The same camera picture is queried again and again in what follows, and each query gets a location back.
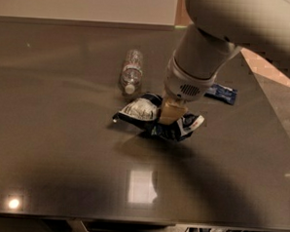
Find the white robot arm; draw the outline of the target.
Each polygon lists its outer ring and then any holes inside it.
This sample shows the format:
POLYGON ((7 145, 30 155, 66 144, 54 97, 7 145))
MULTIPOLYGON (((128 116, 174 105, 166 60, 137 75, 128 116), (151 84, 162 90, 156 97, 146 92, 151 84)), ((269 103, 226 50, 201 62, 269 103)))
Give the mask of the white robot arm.
POLYGON ((164 76, 162 124, 177 121, 243 48, 290 79, 290 0, 185 0, 185 5, 192 23, 164 76))

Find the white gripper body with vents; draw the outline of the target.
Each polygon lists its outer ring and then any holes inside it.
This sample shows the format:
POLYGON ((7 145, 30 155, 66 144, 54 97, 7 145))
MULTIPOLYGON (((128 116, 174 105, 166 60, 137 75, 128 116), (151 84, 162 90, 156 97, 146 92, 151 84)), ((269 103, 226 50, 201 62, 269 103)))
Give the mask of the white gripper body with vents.
POLYGON ((207 79, 198 79, 184 72, 175 57, 168 62, 164 76, 165 93, 176 100, 196 101, 214 84, 215 75, 207 79))

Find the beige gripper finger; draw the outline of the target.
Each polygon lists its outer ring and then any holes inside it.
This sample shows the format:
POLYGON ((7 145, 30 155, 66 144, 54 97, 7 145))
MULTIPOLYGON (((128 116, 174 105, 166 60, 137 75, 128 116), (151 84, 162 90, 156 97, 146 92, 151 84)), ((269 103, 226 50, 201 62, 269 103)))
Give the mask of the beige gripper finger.
POLYGON ((165 97, 161 107, 159 122, 163 125, 170 125, 179 120, 187 112, 187 108, 187 104, 184 100, 165 97))

